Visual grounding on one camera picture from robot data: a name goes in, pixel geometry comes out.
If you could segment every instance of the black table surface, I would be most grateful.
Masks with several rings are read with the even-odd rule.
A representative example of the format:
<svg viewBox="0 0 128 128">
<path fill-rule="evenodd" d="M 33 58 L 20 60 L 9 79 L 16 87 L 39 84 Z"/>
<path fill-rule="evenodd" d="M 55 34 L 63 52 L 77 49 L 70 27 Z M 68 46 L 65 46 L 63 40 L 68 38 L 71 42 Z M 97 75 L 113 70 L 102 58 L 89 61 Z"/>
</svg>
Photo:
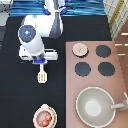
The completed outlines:
<svg viewBox="0 0 128 128">
<path fill-rule="evenodd" d="M 107 16 L 62 17 L 58 39 L 42 38 L 46 49 L 58 52 L 45 66 L 48 81 L 37 82 L 39 66 L 18 61 L 18 29 L 23 17 L 9 17 L 0 50 L 0 128 L 34 128 L 33 116 L 43 104 L 58 115 L 56 128 L 66 128 L 66 41 L 111 41 Z"/>
</svg>

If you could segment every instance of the utensil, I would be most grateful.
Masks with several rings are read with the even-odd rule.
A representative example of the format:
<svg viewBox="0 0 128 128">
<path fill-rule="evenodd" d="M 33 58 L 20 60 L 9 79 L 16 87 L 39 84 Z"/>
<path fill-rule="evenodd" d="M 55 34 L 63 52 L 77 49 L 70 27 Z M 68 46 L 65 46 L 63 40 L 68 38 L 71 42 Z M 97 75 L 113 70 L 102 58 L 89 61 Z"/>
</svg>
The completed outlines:
<svg viewBox="0 0 128 128">
<path fill-rule="evenodd" d="M 40 64 L 40 72 L 38 73 L 38 82 L 45 83 L 47 81 L 47 73 L 44 71 L 44 65 Z"/>
</svg>

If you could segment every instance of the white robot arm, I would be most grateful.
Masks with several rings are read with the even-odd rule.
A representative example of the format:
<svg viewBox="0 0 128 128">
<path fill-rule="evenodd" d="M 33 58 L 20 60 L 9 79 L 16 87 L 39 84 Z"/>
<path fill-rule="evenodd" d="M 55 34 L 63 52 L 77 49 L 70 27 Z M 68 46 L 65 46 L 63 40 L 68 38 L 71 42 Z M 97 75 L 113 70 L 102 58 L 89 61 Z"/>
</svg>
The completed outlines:
<svg viewBox="0 0 128 128">
<path fill-rule="evenodd" d="M 23 25 L 18 31 L 21 42 L 19 56 L 22 60 L 33 60 L 33 64 L 45 64 L 47 60 L 57 60 L 53 49 L 45 49 L 39 32 L 32 25 Z"/>
</svg>

